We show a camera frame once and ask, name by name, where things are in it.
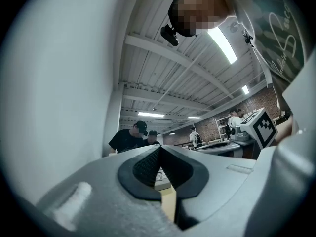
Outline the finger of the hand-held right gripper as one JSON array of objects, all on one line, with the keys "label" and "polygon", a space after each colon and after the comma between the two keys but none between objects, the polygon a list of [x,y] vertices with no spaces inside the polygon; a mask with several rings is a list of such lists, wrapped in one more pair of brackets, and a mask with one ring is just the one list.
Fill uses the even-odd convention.
[{"label": "finger of the hand-held right gripper", "polygon": [[235,142],[217,142],[196,148],[196,151],[206,154],[222,154],[230,151],[234,152],[240,148],[241,146]]}]

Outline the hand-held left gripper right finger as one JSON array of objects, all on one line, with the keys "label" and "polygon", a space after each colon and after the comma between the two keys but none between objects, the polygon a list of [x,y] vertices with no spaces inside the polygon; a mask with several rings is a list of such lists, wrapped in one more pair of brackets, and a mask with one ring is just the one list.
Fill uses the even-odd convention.
[{"label": "hand-held left gripper right finger", "polygon": [[164,231],[244,231],[252,202],[236,201],[256,161],[160,147],[160,164],[176,191],[176,223],[162,217]]}]

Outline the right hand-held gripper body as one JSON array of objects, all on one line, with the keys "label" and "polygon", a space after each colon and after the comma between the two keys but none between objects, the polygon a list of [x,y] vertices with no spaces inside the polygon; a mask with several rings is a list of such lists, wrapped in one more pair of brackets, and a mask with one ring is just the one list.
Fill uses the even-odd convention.
[{"label": "right hand-held gripper body", "polygon": [[277,135],[277,129],[265,108],[253,111],[242,119],[241,133],[231,141],[243,147],[244,157],[257,158],[262,149],[270,146]]}]

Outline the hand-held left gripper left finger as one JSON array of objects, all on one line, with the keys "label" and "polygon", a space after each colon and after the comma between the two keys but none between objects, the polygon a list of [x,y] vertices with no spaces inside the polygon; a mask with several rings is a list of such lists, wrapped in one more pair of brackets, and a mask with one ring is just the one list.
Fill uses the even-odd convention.
[{"label": "hand-held left gripper left finger", "polygon": [[73,195],[79,182],[92,187],[91,194],[74,217],[76,237],[174,237],[181,230],[162,210],[159,201],[137,199],[117,178],[119,167],[153,147],[142,147],[95,160],[53,187],[36,204],[49,218]]}]

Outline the person's right forearm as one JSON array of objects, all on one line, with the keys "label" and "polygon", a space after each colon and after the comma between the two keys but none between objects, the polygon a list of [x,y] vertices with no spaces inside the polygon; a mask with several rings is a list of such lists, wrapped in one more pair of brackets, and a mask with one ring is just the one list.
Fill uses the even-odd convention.
[{"label": "person's right forearm", "polygon": [[283,139],[290,136],[292,134],[292,127],[293,127],[293,114],[291,114],[287,121],[278,125],[277,128],[277,135],[274,139],[274,146],[277,146]]}]

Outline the white shelf rack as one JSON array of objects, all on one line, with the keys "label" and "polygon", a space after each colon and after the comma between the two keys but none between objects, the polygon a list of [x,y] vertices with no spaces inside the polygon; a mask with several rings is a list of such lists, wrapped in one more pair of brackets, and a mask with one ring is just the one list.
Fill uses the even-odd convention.
[{"label": "white shelf rack", "polygon": [[229,131],[229,119],[230,116],[226,116],[215,120],[220,141],[227,141],[229,139],[229,135],[227,135],[227,131]]}]

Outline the small black clip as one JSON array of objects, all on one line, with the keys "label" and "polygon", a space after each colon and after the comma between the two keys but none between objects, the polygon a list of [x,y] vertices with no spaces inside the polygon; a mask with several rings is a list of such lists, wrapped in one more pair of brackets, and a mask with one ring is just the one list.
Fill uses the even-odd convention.
[{"label": "small black clip", "polygon": [[247,44],[249,44],[251,47],[253,47],[253,45],[252,45],[252,40],[253,40],[253,37],[252,36],[250,36],[248,33],[244,33],[243,34],[243,36],[244,36],[244,38],[245,38],[245,42],[247,43]]}]

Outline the person's printed t-shirt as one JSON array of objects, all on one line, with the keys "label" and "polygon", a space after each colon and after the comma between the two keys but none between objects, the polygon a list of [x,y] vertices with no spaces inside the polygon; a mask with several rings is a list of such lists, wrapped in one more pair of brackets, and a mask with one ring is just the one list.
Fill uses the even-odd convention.
[{"label": "person's printed t-shirt", "polygon": [[253,50],[264,70],[267,85],[275,90],[283,111],[283,97],[307,61],[312,46],[299,8],[291,0],[229,0],[237,22],[252,37]]}]

